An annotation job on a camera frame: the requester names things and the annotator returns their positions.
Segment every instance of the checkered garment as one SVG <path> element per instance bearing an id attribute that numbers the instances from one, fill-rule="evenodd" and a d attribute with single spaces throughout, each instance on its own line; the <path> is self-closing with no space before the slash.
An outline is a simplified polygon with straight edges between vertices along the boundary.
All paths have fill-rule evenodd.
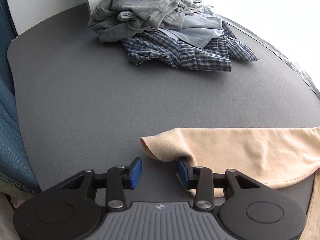
<path id="1" fill-rule="evenodd" d="M 171 67 L 192 70 L 231 71 L 229 57 L 247 61 L 259 60 L 252 50 L 238 41 L 228 25 L 222 22 L 223 33 L 212 39 L 203 49 L 158 32 L 145 31 L 133 38 L 122 40 L 128 51 L 129 62 L 139 65 L 144 61 L 158 58 Z"/>

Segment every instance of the metal bolt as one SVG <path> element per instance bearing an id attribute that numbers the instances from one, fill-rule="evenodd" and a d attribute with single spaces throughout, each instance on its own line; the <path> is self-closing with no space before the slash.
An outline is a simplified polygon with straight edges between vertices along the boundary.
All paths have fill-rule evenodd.
<path id="1" fill-rule="evenodd" d="M 108 206 L 111 208 L 122 208 L 124 203 L 121 200 L 111 200 L 108 202 Z"/>
<path id="2" fill-rule="evenodd" d="M 212 207 L 212 203 L 207 200 L 200 200 L 196 203 L 196 206 L 201 209 L 208 209 Z"/>

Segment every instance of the logo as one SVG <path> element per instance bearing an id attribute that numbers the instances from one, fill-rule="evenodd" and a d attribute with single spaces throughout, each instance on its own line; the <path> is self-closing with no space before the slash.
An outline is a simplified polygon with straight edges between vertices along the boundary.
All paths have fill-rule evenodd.
<path id="1" fill-rule="evenodd" d="M 165 206 L 162 204 L 159 204 L 159 205 L 156 205 L 156 208 L 159 210 L 163 210 L 165 208 Z"/>

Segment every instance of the light blue fabric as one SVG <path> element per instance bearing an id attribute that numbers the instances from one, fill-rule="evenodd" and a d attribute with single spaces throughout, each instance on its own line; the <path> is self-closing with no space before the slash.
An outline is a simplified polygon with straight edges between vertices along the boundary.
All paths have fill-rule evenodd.
<path id="1" fill-rule="evenodd" d="M 16 37 L 6 0 L 0 0 L 0 177 L 24 189 L 40 191 L 23 147 L 7 49 Z"/>
<path id="2" fill-rule="evenodd" d="M 204 5 L 203 13 L 185 15 L 181 28 L 165 24 L 164 28 L 157 30 L 176 41 L 181 40 L 200 49 L 223 32 L 222 19 L 215 16 L 213 8 L 208 5 Z"/>

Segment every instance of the gray tabletop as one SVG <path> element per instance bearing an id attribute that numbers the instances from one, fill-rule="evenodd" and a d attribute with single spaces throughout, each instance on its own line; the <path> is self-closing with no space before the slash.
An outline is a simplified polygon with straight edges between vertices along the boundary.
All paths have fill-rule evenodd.
<path id="1" fill-rule="evenodd" d="M 230 73 L 131 65 L 120 42 L 100 43 L 81 5 L 32 27 L 10 45 L 23 143 L 42 190 L 86 168 L 106 172 L 143 158 L 129 201 L 190 200 L 175 164 L 148 158 L 141 136 L 175 127 L 315 127 L 320 100 L 275 54 L 232 29 L 258 62 Z M 306 210 L 312 176 L 281 189 Z M 103 204 L 102 192 L 97 202 Z"/>

